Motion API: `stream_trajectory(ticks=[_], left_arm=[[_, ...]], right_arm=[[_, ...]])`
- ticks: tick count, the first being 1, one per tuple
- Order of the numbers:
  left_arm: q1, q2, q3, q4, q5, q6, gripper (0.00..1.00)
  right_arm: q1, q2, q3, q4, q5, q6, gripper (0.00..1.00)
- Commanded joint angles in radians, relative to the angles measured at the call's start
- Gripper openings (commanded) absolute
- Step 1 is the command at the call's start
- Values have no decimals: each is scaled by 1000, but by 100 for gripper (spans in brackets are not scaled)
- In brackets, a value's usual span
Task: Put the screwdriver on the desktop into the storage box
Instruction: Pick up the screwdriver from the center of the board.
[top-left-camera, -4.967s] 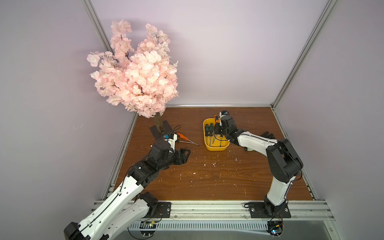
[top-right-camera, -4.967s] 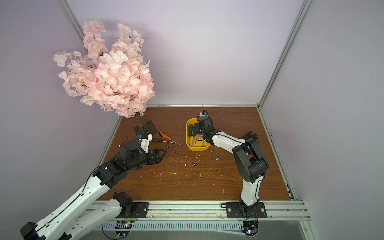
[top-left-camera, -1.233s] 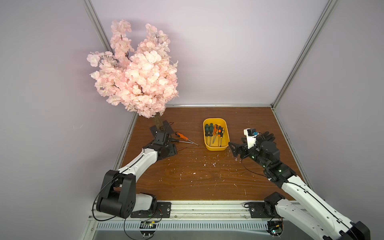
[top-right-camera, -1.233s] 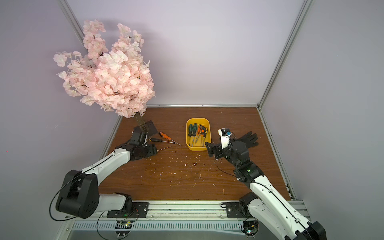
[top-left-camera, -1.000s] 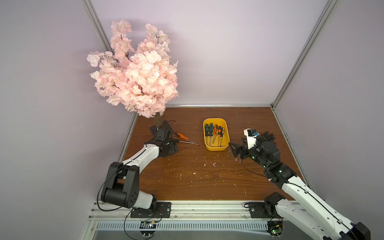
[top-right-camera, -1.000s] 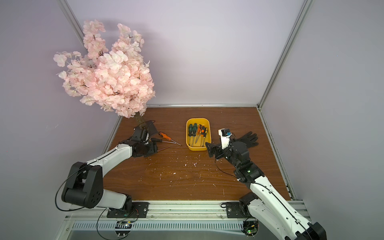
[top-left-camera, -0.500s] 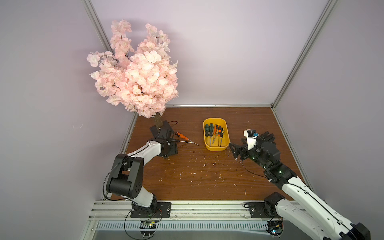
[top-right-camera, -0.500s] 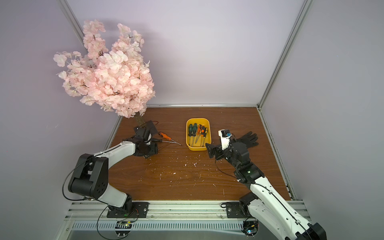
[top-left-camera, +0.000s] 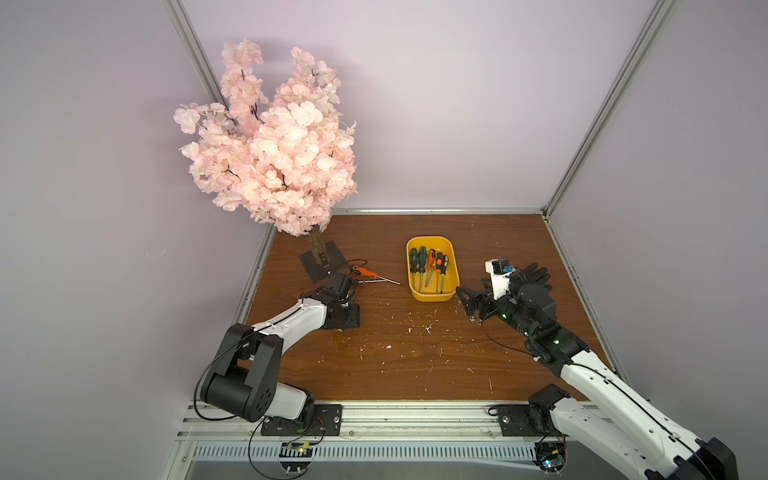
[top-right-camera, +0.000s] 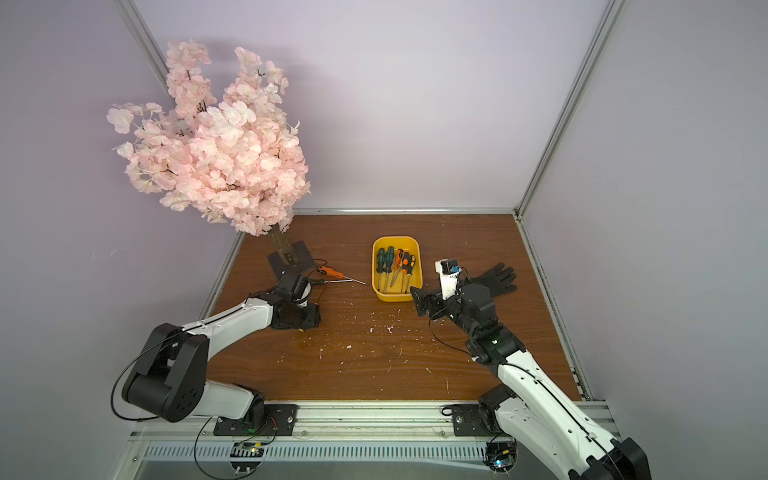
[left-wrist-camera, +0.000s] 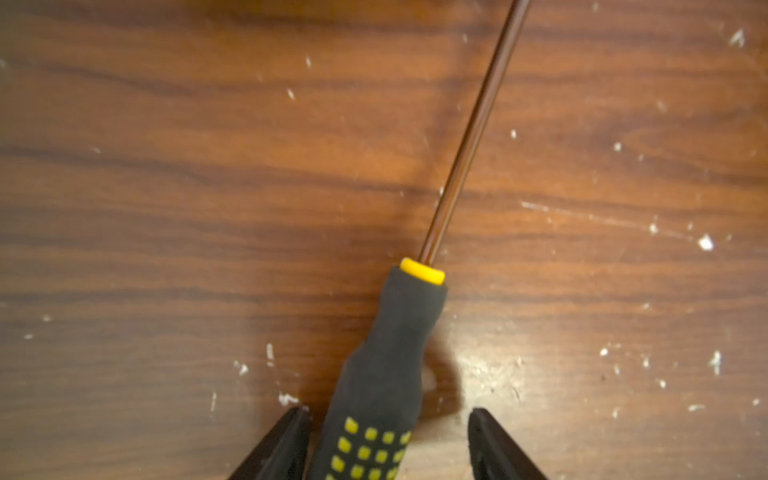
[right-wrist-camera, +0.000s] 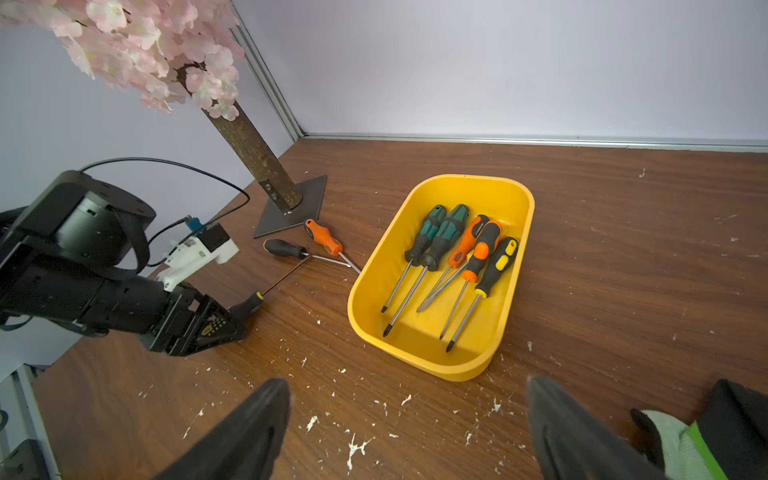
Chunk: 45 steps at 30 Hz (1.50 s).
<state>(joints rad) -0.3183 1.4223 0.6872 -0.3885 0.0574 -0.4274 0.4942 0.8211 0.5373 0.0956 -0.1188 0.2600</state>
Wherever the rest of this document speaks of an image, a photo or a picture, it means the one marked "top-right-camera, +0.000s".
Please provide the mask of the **orange handled screwdriver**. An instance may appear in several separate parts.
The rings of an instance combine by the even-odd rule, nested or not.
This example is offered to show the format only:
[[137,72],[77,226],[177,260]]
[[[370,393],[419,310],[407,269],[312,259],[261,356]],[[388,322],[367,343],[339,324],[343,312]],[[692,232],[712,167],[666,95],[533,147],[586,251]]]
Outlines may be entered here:
[[394,260],[394,266],[393,266],[393,276],[392,280],[390,282],[390,286],[393,287],[400,271],[402,270],[403,260],[404,260],[404,254],[405,251],[403,249],[398,249],[395,253],[395,260]]

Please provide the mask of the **yellow plastic storage box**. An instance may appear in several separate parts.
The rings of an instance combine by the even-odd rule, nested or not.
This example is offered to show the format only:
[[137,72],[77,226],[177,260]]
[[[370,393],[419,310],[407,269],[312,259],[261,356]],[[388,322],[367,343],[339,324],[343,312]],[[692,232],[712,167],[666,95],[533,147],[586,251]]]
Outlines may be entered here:
[[385,276],[384,276],[384,279],[382,280],[382,287],[383,287],[382,292],[377,291],[376,255],[378,250],[381,247],[383,247],[386,250],[389,246],[394,247],[395,253],[398,249],[403,249],[404,251],[408,251],[410,254],[414,254],[416,256],[416,262],[413,270],[410,288],[411,287],[421,288],[424,284],[423,272],[422,272],[422,256],[421,256],[421,251],[420,251],[420,247],[417,240],[410,236],[384,236],[377,239],[373,243],[373,247],[372,247],[372,267],[371,267],[372,288],[374,290],[374,293],[377,295],[377,297],[384,302],[411,301],[412,296],[410,292],[408,294],[406,293],[403,294],[400,292],[400,285],[402,281],[401,271],[394,286],[391,287],[390,282],[393,276],[393,269],[392,269],[387,291],[384,291]]

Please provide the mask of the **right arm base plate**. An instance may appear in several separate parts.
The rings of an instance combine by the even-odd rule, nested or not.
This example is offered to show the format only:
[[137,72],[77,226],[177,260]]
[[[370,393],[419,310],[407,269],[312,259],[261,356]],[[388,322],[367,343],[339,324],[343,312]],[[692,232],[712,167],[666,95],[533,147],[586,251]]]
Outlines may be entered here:
[[499,433],[488,411],[477,403],[460,403],[444,406],[443,416],[451,419],[456,437],[491,437]]

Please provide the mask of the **small orange black screwdriver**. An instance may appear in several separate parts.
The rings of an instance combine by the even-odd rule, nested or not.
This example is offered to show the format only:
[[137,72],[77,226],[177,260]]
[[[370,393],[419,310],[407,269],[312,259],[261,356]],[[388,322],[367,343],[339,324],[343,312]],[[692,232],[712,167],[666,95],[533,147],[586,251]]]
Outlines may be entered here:
[[405,273],[406,273],[405,265],[408,262],[408,256],[409,255],[410,255],[410,253],[408,251],[405,251],[403,265],[402,265],[402,270],[401,270],[401,272],[402,272],[402,281],[401,281],[401,285],[400,285],[400,292],[403,293],[403,294],[405,294],[405,292],[404,292],[404,277],[405,277]]

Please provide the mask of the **black handled long screwdriver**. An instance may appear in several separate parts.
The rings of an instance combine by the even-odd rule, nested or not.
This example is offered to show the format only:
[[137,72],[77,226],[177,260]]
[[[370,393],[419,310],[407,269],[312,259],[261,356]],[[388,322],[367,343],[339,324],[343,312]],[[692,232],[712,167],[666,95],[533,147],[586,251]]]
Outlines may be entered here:
[[334,284],[334,283],[357,283],[354,279],[332,279],[332,280],[326,280],[326,279],[311,279],[310,284],[311,285],[326,285],[326,284]]

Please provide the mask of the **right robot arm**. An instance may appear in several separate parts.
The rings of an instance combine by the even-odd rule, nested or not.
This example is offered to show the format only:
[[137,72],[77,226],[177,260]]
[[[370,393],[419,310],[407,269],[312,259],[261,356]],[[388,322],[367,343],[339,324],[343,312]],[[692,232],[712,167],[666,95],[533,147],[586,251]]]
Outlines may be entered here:
[[584,413],[498,319],[494,298],[515,288],[461,282],[453,292],[413,287],[411,295],[420,316],[446,317],[468,335],[468,352],[501,382],[488,393],[496,425],[557,478],[649,479],[643,449],[631,438],[617,439]]

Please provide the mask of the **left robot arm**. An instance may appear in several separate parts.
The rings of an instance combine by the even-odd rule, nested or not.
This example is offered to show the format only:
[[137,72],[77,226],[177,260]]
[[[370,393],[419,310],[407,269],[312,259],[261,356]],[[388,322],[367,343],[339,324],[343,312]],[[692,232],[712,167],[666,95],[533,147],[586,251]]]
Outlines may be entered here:
[[312,281],[289,270],[272,288],[224,312],[182,326],[159,325],[127,371],[122,399],[171,423],[207,416],[257,430],[266,422],[263,394],[210,380],[209,361],[258,331],[317,327],[319,306],[309,301],[311,292]]

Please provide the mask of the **green black screwdriver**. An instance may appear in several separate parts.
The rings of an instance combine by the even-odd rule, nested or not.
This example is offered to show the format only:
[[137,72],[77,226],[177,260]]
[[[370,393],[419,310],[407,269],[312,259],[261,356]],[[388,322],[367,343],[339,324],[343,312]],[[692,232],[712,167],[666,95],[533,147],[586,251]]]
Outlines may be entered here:
[[391,274],[392,269],[393,269],[394,261],[395,261],[395,249],[394,249],[393,246],[389,246],[386,249],[386,251],[385,251],[385,262],[384,262],[385,282],[384,282],[384,291],[387,291],[387,287],[388,287],[388,284],[389,284],[389,278],[390,278],[390,274]]
[[381,247],[376,255],[377,291],[382,292],[382,280],[385,276],[386,250]]

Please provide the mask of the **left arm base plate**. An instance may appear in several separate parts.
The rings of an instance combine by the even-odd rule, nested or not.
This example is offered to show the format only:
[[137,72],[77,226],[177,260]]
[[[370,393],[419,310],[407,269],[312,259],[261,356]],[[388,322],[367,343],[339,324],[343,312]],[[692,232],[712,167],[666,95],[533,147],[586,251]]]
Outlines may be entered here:
[[219,417],[213,434],[230,437],[289,437],[293,434],[299,406],[290,403],[259,403],[243,419]]

